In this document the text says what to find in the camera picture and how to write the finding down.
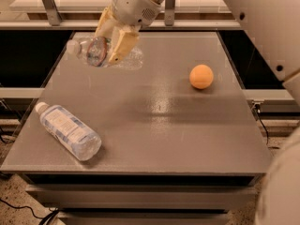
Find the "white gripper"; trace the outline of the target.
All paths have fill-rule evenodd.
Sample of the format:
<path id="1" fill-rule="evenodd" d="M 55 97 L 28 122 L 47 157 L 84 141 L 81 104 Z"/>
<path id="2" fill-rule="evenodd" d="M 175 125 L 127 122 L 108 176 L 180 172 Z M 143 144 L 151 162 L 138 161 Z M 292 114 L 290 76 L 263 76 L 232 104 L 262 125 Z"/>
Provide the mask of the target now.
<path id="1" fill-rule="evenodd" d="M 112 0 L 102 11 L 94 37 L 111 40 L 109 63 L 122 61 L 139 41 L 139 28 L 149 26 L 160 12 L 153 0 Z"/>

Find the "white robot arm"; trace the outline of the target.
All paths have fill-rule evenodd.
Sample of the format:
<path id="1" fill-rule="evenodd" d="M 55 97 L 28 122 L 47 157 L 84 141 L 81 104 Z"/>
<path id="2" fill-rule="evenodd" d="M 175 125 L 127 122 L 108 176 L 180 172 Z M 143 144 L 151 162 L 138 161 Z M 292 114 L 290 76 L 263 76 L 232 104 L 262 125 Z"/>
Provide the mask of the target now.
<path id="1" fill-rule="evenodd" d="M 284 88 L 300 102 L 300 0 L 223 0 Z M 112 40 L 110 62 L 137 43 L 139 30 L 166 0 L 112 0 L 95 35 Z M 283 144 L 263 179 L 255 225 L 300 225 L 300 127 Z"/>

